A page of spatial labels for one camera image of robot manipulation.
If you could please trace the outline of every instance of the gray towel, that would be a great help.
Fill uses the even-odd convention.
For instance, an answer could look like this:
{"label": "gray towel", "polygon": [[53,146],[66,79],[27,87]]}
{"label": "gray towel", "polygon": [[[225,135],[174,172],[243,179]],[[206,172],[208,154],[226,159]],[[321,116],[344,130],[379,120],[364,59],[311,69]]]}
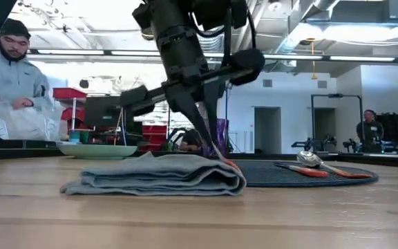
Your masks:
{"label": "gray towel", "polygon": [[138,196],[218,196],[242,193],[240,171],[196,155],[154,157],[148,152],[115,167],[86,168],[78,181],[61,187],[65,194],[134,194]]}

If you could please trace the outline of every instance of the person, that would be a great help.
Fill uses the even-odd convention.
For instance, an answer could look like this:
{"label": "person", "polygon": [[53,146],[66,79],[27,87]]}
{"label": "person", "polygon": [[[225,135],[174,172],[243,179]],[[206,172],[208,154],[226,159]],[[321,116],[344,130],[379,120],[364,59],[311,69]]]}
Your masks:
{"label": "person", "polygon": [[362,143],[362,151],[365,153],[381,153],[380,141],[383,138],[383,125],[375,120],[376,113],[373,110],[366,110],[363,113],[363,127],[365,139],[362,135],[361,122],[356,126],[357,136]]}
{"label": "person", "polygon": [[179,149],[182,151],[199,151],[201,144],[199,133],[195,129],[191,129],[185,132]]}
{"label": "person", "polygon": [[52,104],[46,76],[26,59],[29,46],[24,24],[7,19],[0,30],[0,100],[13,109]]}

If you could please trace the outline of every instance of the beard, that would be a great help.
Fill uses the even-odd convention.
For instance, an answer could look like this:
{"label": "beard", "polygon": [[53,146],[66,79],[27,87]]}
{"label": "beard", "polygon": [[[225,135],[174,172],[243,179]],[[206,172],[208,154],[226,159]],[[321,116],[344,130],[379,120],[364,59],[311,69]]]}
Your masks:
{"label": "beard", "polygon": [[9,55],[9,53],[7,53],[6,49],[1,44],[0,44],[0,51],[1,51],[1,54],[4,56],[4,58],[6,58],[9,62],[18,62],[18,61],[24,59],[27,55],[27,51],[26,51],[23,55],[21,55],[19,57],[13,57],[13,56]]}

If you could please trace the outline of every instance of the gray hoodie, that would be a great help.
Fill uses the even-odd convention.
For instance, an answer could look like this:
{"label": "gray hoodie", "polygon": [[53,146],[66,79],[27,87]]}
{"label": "gray hoodie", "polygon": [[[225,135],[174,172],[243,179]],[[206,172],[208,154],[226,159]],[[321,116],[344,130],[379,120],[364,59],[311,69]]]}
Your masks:
{"label": "gray hoodie", "polygon": [[34,107],[51,106],[47,77],[27,59],[9,62],[0,53],[0,98],[28,98]]}

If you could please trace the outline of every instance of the wooden table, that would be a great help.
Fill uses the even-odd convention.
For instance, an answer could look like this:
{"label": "wooden table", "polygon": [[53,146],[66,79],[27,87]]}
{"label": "wooden table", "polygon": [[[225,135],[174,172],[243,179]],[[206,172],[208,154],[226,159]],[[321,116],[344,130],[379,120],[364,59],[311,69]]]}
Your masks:
{"label": "wooden table", "polygon": [[380,174],[373,185],[248,188],[238,197],[59,193],[83,166],[111,163],[0,160],[0,249],[398,249],[395,167],[354,165]]}

